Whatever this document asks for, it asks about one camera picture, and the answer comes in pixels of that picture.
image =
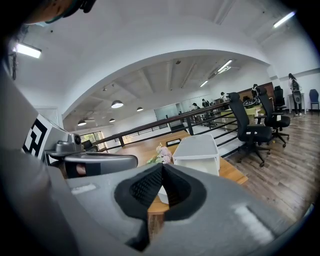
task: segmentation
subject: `hardwood floor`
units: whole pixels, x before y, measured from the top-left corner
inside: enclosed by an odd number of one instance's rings
[[[291,114],[290,118],[290,126],[282,131],[290,134],[286,147],[276,138],[270,144],[271,154],[262,153],[264,167],[259,167],[261,161],[255,154],[241,163],[237,163],[238,152],[225,159],[248,177],[244,188],[295,222],[303,217],[319,193],[320,116],[308,113],[293,118]]]

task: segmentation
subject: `ceiling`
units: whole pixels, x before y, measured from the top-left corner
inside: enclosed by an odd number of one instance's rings
[[[19,55],[16,82],[19,86],[65,92],[70,70],[77,60],[88,51],[99,50],[91,48],[97,45],[99,35],[109,32],[112,38],[119,28],[142,17],[196,16],[238,29],[263,44],[287,28],[272,29],[287,12],[272,0],[97,0],[90,13],[78,11],[46,27],[29,27],[24,43],[40,48],[41,59]],[[198,86],[229,57],[218,54],[191,56],[179,59],[180,64],[173,59],[144,67],[106,84],[106,91],[101,88],[94,92],[70,115],[90,118],[94,111],[110,111],[111,102],[116,99],[127,105],[148,94]],[[232,65],[240,68],[241,60]]]

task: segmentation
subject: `black office chair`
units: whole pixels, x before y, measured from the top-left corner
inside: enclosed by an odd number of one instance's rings
[[[285,98],[284,98],[284,90],[281,89],[280,86],[274,87],[274,111],[281,112],[286,108],[285,106]]]
[[[267,150],[270,155],[270,149],[258,146],[257,143],[267,143],[272,139],[272,131],[270,127],[263,126],[262,124],[249,124],[249,118],[247,116],[243,102],[240,100],[240,95],[236,92],[229,93],[230,96],[230,108],[236,118],[238,125],[237,137],[245,144],[239,147],[245,150],[245,155],[238,160],[241,163],[242,159],[247,157],[250,153],[255,152],[257,156],[262,160],[260,167],[265,165],[265,160],[260,155],[259,151]]]
[[[282,128],[288,127],[290,125],[290,117],[283,116],[283,112],[274,112],[272,105],[270,104],[269,97],[267,95],[267,90],[264,87],[259,86],[257,88],[258,98],[261,101],[261,104],[265,110],[265,115],[261,117],[264,118],[265,126],[272,127],[275,131],[272,133],[273,138],[280,138],[284,142],[283,147],[286,147],[286,141],[282,138],[282,136],[287,136],[287,140],[289,140],[289,134],[281,133],[278,131],[282,131]],[[277,121],[277,116],[281,115],[281,120]]]

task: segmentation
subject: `black metal railing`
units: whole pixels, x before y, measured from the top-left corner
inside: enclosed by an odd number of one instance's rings
[[[236,128],[229,128],[226,126],[237,126],[236,124],[236,120],[234,116],[231,116],[233,114],[233,112],[230,109],[227,110],[223,110],[223,111],[214,111],[217,110],[223,106],[228,106],[229,103],[225,102],[225,103],[221,103],[221,104],[217,104],[217,105],[213,105],[213,106],[208,106],[205,108],[201,108],[201,109],[197,109],[197,110],[193,110],[193,111],[189,111],[189,112],[185,112],[182,113],[180,115],[177,116],[173,116],[167,119],[162,119],[159,121],[155,121],[152,123],[148,123],[136,128],[133,128],[131,130],[127,130],[124,132],[120,132],[117,134],[114,134],[112,136],[103,138],[101,140],[95,141],[93,144],[93,146],[104,143],[104,142],[109,142],[109,141],[115,141],[115,142],[119,142],[120,145],[116,145],[113,147],[109,147],[109,148],[102,148],[99,150],[99,152],[103,152],[103,151],[108,151],[111,149],[116,149],[116,148],[120,148],[120,147],[124,147],[125,145],[130,145],[133,143],[138,143],[138,142],[142,142],[142,141],[146,141],[146,140],[150,140],[150,139],[154,139],[160,136],[164,136],[167,134],[172,134],[172,133],[176,133],[176,132],[180,132],[180,131],[186,131],[188,132],[191,136],[193,135],[200,135],[200,134],[205,134],[211,131],[214,131],[216,129],[223,129],[226,132],[223,134],[220,134],[216,137],[214,137],[214,139],[218,139],[221,138],[225,135],[231,134],[233,132],[236,132],[238,127]],[[224,122],[223,120],[225,119],[234,119],[232,121],[228,121],[228,122]],[[155,136],[150,136],[144,139],[140,139],[140,140],[136,140],[136,141],[132,141],[132,142],[128,142],[128,143],[124,143],[124,140],[130,139],[132,137],[136,137],[136,136],[140,136],[142,134],[145,133],[152,133],[156,130],[159,130],[161,128],[168,127],[169,123],[172,123],[174,121],[181,121],[181,123],[186,124],[184,125],[184,127],[182,128],[178,128],[178,129],[174,129],[171,130],[169,132],[165,132],[162,134],[157,134]],[[198,132],[196,134],[194,134],[194,127],[196,126],[204,126],[204,127],[208,127],[208,129]],[[237,138],[237,136],[234,136],[220,144],[218,144],[217,146],[222,146],[232,140],[235,140]]]

